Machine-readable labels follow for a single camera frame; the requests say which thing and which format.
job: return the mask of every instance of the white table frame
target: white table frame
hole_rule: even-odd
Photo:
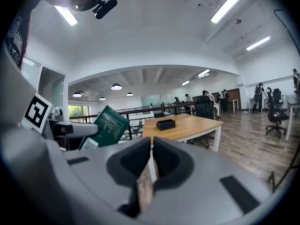
[[[289,109],[290,109],[290,118],[289,118],[289,122],[288,122],[288,126],[287,126],[287,131],[286,131],[286,136],[285,136],[285,140],[288,141],[290,138],[290,134],[291,134],[291,128],[292,128],[292,121],[293,121],[293,108],[300,108],[300,105],[289,105]]]
[[[232,102],[232,105],[233,105],[233,112],[234,112],[234,113],[235,113],[235,102],[236,102],[236,104],[237,104],[238,110],[240,109],[240,108],[239,108],[239,100],[238,100],[238,99],[230,100],[230,102]]]

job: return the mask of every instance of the fluorescent light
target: fluorescent light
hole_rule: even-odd
[[[187,85],[189,83],[189,81],[186,81],[182,84],[182,86]]]
[[[204,72],[202,72],[202,73],[198,74],[198,77],[202,76],[203,74],[209,73],[209,72],[210,72],[210,70],[209,70],[209,69],[207,69],[207,70],[205,70]]]
[[[264,38],[263,40],[260,40],[259,42],[251,45],[250,47],[247,47],[247,51],[250,51],[250,50],[256,48],[257,46],[259,46],[265,42],[268,42],[270,39],[271,39],[271,37],[269,36],[269,37]]]
[[[207,77],[207,76],[209,76],[209,75],[210,75],[209,73],[205,73],[205,74],[199,76],[198,78]]]
[[[29,60],[29,59],[27,59],[27,58],[23,58],[23,63],[26,63],[26,64],[28,64],[30,66],[34,66],[34,62],[31,61],[31,60]]]
[[[71,12],[68,9],[58,6],[55,7],[71,26],[78,23],[78,20],[73,16],[73,14],[71,14]]]
[[[227,0],[222,7],[216,12],[212,17],[211,21],[213,23],[218,23],[221,18],[237,3],[238,0]]]

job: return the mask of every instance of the standing person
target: standing person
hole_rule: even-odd
[[[300,94],[300,74],[297,73],[297,70],[294,68],[293,69],[294,72],[294,88],[295,88],[295,93],[296,94]]]
[[[228,111],[228,100],[229,100],[229,94],[227,93],[226,89],[223,90],[223,112]]]
[[[263,105],[263,93],[266,97],[268,97],[263,89],[263,84],[259,83],[256,87],[255,87],[255,95],[254,95],[254,105],[253,105],[253,109],[252,112],[254,113],[256,110],[256,106],[258,104],[258,113],[262,113],[262,105]]]
[[[192,100],[191,100],[191,97],[190,97],[188,94],[186,94],[186,98],[187,98],[187,99],[186,99],[186,102],[187,102],[187,103],[190,103],[190,102],[192,101]]]
[[[191,97],[188,94],[186,94],[186,98],[187,98],[186,99],[187,103],[192,102]],[[190,106],[186,106],[185,110],[186,110],[186,114],[191,114],[191,107]]]
[[[293,72],[294,72],[294,90],[295,90],[295,93],[298,94],[298,96],[300,96],[300,74],[297,73],[297,70],[294,68],[293,69]],[[295,118],[298,117],[299,115],[299,112],[300,112],[300,108],[296,108],[295,109]]]
[[[208,91],[203,90],[202,94],[203,94],[203,96],[208,96],[210,98],[210,101],[213,101],[214,103],[216,102],[215,97],[211,93],[209,93]]]

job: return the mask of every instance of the black box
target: black box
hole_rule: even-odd
[[[168,119],[168,120],[163,120],[163,121],[158,121],[156,124],[156,127],[160,130],[167,130],[167,129],[171,129],[176,127],[175,126],[175,121],[172,119]]]

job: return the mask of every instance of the black strip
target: black strip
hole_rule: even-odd
[[[86,162],[88,161],[89,159],[87,157],[78,157],[78,158],[73,158],[73,159],[70,159],[67,161],[67,163],[72,166],[74,164],[77,164],[77,163],[83,163],[83,162]]]
[[[259,206],[259,202],[233,176],[221,178],[220,182],[244,214]]]

